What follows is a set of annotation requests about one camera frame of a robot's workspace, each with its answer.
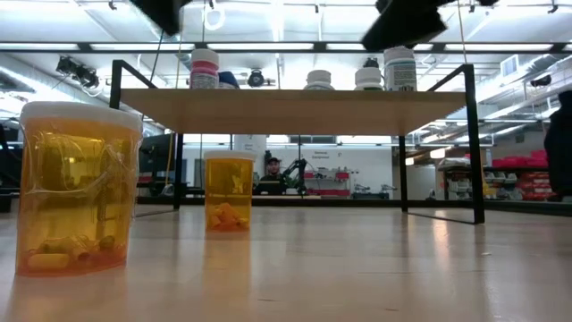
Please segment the wooden shelf black metal legs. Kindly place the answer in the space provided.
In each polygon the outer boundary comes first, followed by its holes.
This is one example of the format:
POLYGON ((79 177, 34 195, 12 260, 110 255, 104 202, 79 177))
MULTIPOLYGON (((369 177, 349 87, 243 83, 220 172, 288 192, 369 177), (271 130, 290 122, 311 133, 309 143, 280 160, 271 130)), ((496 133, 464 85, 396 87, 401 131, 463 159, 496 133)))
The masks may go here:
POLYGON ((159 89, 123 60, 112 63, 109 106, 186 133, 387 135, 399 139, 400 207, 407 213, 406 136, 464 107, 472 174, 473 225, 485 221, 475 68, 462 64, 427 91, 159 89))

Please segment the large white bottle teal label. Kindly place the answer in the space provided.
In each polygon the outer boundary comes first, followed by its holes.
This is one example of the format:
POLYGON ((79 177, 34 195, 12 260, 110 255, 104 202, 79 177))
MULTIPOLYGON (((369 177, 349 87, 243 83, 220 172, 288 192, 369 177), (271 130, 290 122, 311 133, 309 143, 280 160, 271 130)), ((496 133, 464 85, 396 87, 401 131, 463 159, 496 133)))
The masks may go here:
POLYGON ((414 51, 394 47, 383 52, 383 76, 388 91, 416 91, 416 60, 414 51))

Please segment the storage rack with bins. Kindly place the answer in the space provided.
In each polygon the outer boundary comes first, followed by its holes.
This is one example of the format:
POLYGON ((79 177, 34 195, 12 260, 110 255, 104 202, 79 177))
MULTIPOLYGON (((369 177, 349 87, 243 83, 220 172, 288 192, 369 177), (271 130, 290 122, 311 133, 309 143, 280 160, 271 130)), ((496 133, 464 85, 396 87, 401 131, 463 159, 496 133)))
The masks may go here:
MULTIPOLYGON (((529 157, 493 159, 482 167, 484 199, 547 201, 552 191, 546 152, 536 150, 529 157)), ((470 155, 444 158, 437 171, 442 174, 445 200, 471 200, 473 197, 470 155)))

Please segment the pink medicine bottle white cap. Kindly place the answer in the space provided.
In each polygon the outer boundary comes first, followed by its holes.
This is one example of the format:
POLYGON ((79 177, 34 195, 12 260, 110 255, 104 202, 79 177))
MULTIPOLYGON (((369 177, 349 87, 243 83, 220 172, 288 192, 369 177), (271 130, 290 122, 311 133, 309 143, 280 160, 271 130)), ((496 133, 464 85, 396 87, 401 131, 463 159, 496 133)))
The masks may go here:
POLYGON ((219 83, 219 55, 210 49, 195 49, 190 54, 189 87, 216 89, 219 83))

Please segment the small orange pill bottle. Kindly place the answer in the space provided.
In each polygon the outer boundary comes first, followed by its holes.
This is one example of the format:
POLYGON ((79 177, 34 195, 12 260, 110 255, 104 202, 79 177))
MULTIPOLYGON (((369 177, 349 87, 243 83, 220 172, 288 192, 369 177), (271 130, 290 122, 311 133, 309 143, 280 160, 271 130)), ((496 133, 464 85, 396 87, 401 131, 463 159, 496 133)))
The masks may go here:
POLYGON ((206 231, 247 231, 256 155, 247 151, 218 150, 206 152, 204 159, 206 231))

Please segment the rack with red bins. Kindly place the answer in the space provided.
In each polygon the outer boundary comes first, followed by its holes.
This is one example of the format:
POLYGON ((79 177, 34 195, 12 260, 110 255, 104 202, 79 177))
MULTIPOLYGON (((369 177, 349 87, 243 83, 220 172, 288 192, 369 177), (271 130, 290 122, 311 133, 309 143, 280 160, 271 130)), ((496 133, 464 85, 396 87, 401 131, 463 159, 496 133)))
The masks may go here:
POLYGON ((352 172, 317 168, 304 174, 307 194, 322 198, 349 199, 352 193, 352 172))

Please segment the black overhead frame bar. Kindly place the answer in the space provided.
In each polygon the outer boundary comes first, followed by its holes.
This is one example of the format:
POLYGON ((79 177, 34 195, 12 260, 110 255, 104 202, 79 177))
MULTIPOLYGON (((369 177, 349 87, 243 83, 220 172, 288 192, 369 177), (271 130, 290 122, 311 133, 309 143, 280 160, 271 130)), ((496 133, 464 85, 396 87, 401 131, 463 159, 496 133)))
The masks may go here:
MULTIPOLYGON (((191 53, 195 49, 211 49, 224 54, 364 54, 359 43, 352 42, 0 42, 0 52, 56 54, 153 54, 191 53)), ((572 42, 559 43, 422 43, 413 47, 417 54, 435 55, 572 55, 572 42)))

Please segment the small white bottle teal label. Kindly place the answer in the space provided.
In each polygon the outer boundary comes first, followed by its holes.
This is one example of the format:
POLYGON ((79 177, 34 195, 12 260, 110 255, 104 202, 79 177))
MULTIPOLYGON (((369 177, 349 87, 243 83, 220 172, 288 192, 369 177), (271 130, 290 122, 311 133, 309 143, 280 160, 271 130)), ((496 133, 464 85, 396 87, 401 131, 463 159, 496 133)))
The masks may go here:
POLYGON ((332 75, 326 70, 313 70, 307 75, 307 85, 304 90, 334 90, 332 75))

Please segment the large orange pill bottle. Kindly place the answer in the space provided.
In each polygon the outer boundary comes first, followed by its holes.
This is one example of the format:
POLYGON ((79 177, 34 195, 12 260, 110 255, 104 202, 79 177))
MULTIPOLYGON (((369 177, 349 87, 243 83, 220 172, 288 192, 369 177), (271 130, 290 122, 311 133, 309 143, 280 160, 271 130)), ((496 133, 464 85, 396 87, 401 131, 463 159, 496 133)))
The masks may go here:
POLYGON ((71 276, 122 266, 143 126, 134 114, 73 102, 32 102, 17 218, 17 275, 71 276))

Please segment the white aspirin bottle green label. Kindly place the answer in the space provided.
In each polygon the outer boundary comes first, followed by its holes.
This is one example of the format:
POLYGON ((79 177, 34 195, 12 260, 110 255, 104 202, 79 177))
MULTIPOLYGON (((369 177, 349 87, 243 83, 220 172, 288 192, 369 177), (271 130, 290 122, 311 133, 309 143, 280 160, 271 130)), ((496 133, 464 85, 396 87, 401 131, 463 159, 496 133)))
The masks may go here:
POLYGON ((364 67, 355 73, 355 90, 383 91, 383 76, 381 71, 375 67, 364 67))

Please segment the person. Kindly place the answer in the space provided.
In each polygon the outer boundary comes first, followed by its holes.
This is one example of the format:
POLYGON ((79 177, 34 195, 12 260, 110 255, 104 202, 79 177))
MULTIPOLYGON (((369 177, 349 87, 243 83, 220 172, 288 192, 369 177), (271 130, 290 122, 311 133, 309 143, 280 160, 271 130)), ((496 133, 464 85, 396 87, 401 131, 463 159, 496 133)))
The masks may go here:
POLYGON ((572 203, 572 90, 558 95, 560 108, 550 116, 544 138, 552 191, 572 203))
POLYGON ((271 157, 267 164, 267 174, 264 175, 254 188, 255 195, 283 195, 287 190, 287 184, 280 172, 281 162, 276 157, 271 157))

